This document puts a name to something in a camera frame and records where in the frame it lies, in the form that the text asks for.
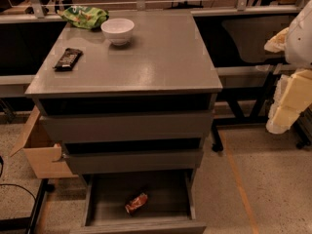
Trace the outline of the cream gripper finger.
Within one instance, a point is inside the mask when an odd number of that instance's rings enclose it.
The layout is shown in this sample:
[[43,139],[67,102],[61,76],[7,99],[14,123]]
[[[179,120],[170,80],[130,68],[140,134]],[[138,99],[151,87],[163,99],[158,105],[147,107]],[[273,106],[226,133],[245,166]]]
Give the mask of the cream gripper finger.
[[268,113],[266,129],[271,134],[283,134],[300,114],[312,104],[312,70],[298,69],[291,76],[282,75]]
[[286,49],[286,39],[289,29],[286,27],[269,39],[265,45],[264,50],[271,53],[283,52]]

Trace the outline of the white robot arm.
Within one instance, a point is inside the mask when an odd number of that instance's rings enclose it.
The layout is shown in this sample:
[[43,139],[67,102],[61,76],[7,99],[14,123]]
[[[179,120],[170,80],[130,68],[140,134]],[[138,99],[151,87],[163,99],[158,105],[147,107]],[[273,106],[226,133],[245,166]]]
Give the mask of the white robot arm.
[[312,1],[264,49],[284,52],[286,62],[295,67],[291,76],[282,75],[278,81],[266,123],[269,133],[283,134],[312,104]]

